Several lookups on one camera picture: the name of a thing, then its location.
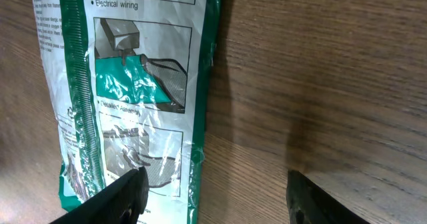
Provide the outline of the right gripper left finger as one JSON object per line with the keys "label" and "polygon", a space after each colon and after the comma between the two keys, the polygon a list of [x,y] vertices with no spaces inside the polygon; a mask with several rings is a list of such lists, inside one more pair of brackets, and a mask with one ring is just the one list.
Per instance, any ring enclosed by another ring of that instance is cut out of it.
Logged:
{"label": "right gripper left finger", "polygon": [[132,169],[52,224],[136,224],[149,193],[145,167]]}

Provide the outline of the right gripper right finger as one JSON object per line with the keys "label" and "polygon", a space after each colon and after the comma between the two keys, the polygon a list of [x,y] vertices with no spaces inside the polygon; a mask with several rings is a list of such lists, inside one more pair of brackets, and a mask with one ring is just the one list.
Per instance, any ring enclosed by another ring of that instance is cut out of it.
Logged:
{"label": "right gripper right finger", "polygon": [[288,171],[286,201],[291,224],[368,224],[299,171]]}

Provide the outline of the green white 3M packet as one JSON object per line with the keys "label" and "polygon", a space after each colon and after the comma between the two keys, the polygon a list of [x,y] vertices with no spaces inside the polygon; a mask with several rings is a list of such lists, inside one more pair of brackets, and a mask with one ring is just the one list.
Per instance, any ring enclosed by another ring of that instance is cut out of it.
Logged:
{"label": "green white 3M packet", "polygon": [[197,222],[221,0],[33,0],[66,211],[144,167],[139,223]]}

